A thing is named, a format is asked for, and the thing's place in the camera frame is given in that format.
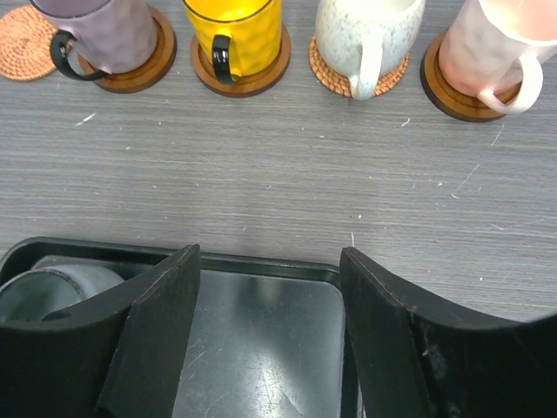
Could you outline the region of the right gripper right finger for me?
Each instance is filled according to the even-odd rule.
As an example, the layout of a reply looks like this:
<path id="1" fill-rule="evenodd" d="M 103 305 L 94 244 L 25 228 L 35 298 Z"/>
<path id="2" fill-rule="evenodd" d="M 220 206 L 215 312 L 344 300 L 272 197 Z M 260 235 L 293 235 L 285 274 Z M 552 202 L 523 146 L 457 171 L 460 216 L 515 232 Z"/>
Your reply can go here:
<path id="1" fill-rule="evenodd" d="M 352 247 L 339 267 L 368 416 L 555 416 L 554 315 L 518 322 L 463 307 Z"/>

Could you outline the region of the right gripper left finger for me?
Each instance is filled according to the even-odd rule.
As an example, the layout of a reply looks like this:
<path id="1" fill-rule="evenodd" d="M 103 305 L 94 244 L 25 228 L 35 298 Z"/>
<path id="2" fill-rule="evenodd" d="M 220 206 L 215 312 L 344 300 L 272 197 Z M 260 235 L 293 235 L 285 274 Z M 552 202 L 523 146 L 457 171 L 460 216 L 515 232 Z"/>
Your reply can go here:
<path id="1" fill-rule="evenodd" d="M 43 321 L 4 323 L 2 416 L 171 416 L 199 283 L 189 245 Z"/>

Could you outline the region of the grey stoneware mug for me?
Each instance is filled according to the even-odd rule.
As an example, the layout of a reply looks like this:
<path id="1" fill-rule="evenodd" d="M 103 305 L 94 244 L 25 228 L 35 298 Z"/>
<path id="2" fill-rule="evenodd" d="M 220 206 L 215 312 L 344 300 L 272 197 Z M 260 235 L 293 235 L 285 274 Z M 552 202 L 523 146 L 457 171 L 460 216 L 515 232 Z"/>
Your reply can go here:
<path id="1" fill-rule="evenodd" d="M 1 322 L 43 320 L 124 282 L 103 266 L 66 264 L 31 269 L 1 285 Z"/>

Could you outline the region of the dark wooden coaster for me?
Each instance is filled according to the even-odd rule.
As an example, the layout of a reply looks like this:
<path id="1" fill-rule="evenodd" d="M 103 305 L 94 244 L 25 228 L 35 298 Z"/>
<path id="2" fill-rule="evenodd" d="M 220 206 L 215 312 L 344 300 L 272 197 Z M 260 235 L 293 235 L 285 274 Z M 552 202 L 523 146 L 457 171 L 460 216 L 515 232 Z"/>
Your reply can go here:
<path id="1" fill-rule="evenodd" d="M 283 77 L 290 63 L 291 50 L 290 35 L 282 24 L 281 47 L 272 64 L 259 73 L 239 79 L 236 84 L 221 84 L 216 79 L 212 65 L 196 36 L 191 39 L 190 59 L 193 70 L 206 88 L 221 96 L 248 98 L 267 91 Z"/>
<path id="2" fill-rule="evenodd" d="M 455 90 L 444 78 L 439 64 L 439 51 L 447 30 L 441 32 L 428 46 L 421 59 L 419 75 L 430 101 L 446 115 L 464 122 L 485 123 L 504 118 L 476 97 Z"/>
<path id="3" fill-rule="evenodd" d="M 158 40 L 151 57 L 133 71 L 110 74 L 94 80 L 95 84 L 106 91 L 133 93 L 145 90 L 157 83 L 171 68 L 176 55 L 177 41 L 169 20 L 158 9 L 147 4 L 157 29 Z M 78 53 L 82 74 L 89 75 L 96 68 Z"/>

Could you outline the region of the woven rattan coaster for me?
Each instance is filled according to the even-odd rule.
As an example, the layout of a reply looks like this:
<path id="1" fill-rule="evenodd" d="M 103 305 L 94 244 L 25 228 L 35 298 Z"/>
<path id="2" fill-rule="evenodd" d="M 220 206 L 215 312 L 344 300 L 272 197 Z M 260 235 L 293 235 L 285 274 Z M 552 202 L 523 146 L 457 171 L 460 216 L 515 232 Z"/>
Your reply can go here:
<path id="1" fill-rule="evenodd" d="M 338 74 L 328 66 L 325 60 L 319 54 L 316 37 L 312 36 L 309 45 L 309 64 L 311 70 L 318 81 L 329 91 L 340 96 L 351 98 L 351 88 L 348 78 Z M 392 71 L 379 78 L 375 89 L 374 96 L 380 96 L 394 88 L 404 77 L 406 69 L 409 65 L 410 56 L 406 56 L 404 60 Z"/>

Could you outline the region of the purple mug black handle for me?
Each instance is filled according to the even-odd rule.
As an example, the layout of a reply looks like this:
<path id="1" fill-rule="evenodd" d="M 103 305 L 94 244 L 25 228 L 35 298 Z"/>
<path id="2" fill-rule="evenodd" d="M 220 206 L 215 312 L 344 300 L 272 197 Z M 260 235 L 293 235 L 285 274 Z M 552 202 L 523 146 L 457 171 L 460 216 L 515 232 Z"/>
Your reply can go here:
<path id="1" fill-rule="evenodd" d="M 156 25 L 143 0 L 34 0 L 31 5 L 57 28 L 50 57 L 68 78 L 94 81 L 133 71 L 156 48 Z M 96 70 L 89 75 L 73 70 L 69 46 Z"/>

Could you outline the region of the pink ceramic mug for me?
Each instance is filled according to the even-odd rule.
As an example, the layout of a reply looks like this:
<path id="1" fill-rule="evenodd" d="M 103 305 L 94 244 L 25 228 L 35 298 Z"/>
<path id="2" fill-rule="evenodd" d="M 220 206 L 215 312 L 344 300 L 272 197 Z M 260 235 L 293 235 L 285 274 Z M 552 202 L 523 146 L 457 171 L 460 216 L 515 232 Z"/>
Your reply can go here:
<path id="1" fill-rule="evenodd" d="M 556 54 L 555 0 L 467 0 L 439 50 L 445 80 L 506 115 L 530 109 Z"/>

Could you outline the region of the white speckled mug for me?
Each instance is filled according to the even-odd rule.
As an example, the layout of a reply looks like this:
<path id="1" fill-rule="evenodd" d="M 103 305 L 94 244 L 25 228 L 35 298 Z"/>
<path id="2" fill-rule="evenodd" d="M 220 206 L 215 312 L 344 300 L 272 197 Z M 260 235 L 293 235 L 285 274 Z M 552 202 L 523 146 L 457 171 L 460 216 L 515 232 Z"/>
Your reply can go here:
<path id="1" fill-rule="evenodd" d="M 425 7 L 425 0 L 319 2 L 315 23 L 319 54 L 348 79 L 353 98 L 374 96 L 379 78 L 406 58 Z"/>

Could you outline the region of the light orange coaster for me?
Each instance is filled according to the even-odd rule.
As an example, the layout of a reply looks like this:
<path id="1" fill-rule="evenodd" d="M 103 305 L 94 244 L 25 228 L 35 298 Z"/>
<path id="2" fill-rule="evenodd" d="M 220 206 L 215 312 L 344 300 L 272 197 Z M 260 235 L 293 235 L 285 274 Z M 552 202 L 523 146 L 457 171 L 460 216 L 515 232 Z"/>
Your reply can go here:
<path id="1" fill-rule="evenodd" d="M 50 42 L 57 28 L 32 5 L 11 10 L 1 18 L 1 75 L 32 81 L 56 70 Z"/>

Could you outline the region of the yellow mug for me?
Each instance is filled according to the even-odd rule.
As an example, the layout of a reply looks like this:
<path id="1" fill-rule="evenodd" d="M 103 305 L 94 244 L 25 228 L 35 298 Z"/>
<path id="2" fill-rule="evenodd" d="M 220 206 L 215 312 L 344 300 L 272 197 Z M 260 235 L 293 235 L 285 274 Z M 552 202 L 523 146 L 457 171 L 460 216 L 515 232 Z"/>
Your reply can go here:
<path id="1" fill-rule="evenodd" d="M 185 0 L 184 5 L 221 84 L 265 70 L 279 54 L 281 0 Z"/>

